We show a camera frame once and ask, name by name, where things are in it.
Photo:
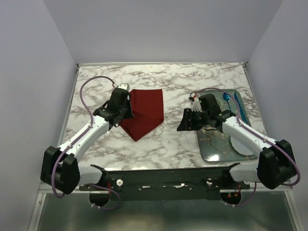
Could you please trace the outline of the dark red cloth napkin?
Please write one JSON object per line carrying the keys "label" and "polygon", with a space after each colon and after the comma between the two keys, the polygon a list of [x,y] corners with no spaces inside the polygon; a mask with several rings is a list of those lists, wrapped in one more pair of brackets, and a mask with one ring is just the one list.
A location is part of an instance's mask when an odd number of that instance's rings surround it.
{"label": "dark red cloth napkin", "polygon": [[121,127],[138,141],[164,121],[163,92],[161,89],[132,90],[130,94],[133,117],[124,119]]}

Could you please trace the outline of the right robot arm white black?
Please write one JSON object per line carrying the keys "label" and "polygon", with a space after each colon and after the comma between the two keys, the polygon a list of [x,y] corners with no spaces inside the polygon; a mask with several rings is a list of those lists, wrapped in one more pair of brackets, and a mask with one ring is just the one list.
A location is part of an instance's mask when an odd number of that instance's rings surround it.
{"label": "right robot arm white black", "polygon": [[184,109],[177,131],[197,131],[205,126],[231,136],[257,157],[254,162],[230,167],[221,177],[224,187],[231,189],[241,181],[250,181],[273,190],[298,174],[289,142],[264,136],[242,123],[235,113],[221,111],[213,94],[195,98],[191,108]]}

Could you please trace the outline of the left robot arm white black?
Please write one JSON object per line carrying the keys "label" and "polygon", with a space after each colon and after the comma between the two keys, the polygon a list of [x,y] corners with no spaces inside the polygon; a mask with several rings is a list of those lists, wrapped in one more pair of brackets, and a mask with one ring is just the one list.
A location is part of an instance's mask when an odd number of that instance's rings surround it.
{"label": "left robot arm white black", "polygon": [[131,94],[127,83],[113,89],[110,100],[91,114],[90,121],[59,147],[48,147],[44,153],[40,179],[64,194],[77,186],[91,184],[102,190],[107,183],[104,169],[91,165],[80,167],[85,152],[105,133],[124,119],[132,118]]}

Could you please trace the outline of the floral teal serving tray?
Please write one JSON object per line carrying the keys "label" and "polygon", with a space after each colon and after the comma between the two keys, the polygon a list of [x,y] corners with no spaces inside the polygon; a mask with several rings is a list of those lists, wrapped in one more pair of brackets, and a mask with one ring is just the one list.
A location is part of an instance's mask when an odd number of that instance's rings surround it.
{"label": "floral teal serving tray", "polygon": [[[207,90],[198,93],[198,97],[205,94],[213,94],[222,102],[221,111],[229,110],[227,103],[223,99],[223,92],[218,90]],[[237,106],[233,99],[229,100],[231,111],[237,112]],[[206,126],[197,131],[200,154],[207,162],[241,162],[244,160],[255,160],[256,156],[241,155],[234,150],[231,145],[230,136],[221,133],[210,126]]]}

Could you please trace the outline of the light green cup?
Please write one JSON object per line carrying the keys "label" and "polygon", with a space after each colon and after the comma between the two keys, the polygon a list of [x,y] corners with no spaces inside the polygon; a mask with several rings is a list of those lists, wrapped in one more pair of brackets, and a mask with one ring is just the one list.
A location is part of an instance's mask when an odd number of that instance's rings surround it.
{"label": "light green cup", "polygon": [[218,98],[216,98],[216,101],[217,101],[218,105],[221,107],[221,106],[222,106],[222,102],[221,102],[221,100],[220,100],[220,99],[218,99]]}

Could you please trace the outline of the blue metallic spoon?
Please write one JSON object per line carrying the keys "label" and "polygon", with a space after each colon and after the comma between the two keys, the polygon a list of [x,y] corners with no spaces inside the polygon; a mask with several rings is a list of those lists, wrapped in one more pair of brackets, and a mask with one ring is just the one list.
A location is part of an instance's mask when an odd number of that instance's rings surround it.
{"label": "blue metallic spoon", "polygon": [[229,103],[229,100],[230,100],[230,95],[229,94],[227,94],[227,93],[223,93],[223,99],[224,99],[224,101],[227,103],[227,105],[228,105],[228,108],[229,108],[229,110],[231,111],[231,106],[230,106],[230,103]]}

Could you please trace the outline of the pale blue small plate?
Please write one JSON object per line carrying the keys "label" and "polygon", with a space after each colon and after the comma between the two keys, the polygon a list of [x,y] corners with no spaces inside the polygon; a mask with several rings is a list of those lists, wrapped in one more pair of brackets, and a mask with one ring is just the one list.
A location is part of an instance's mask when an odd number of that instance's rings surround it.
{"label": "pale blue small plate", "polygon": [[231,145],[236,152],[245,156],[253,156],[253,152],[251,152],[248,148],[242,145],[239,141],[237,141],[234,137],[230,138]]}

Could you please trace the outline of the blue metallic knife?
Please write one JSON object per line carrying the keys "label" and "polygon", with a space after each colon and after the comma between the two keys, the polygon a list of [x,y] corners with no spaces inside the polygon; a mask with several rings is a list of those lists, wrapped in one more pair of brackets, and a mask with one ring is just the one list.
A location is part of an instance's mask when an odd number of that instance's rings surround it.
{"label": "blue metallic knife", "polygon": [[246,119],[245,114],[244,114],[244,111],[243,111],[243,108],[242,108],[241,103],[239,101],[238,94],[236,92],[234,93],[234,97],[235,97],[235,99],[236,99],[236,101],[237,101],[237,103],[239,105],[240,114],[241,114],[243,122],[248,124],[247,119]]}

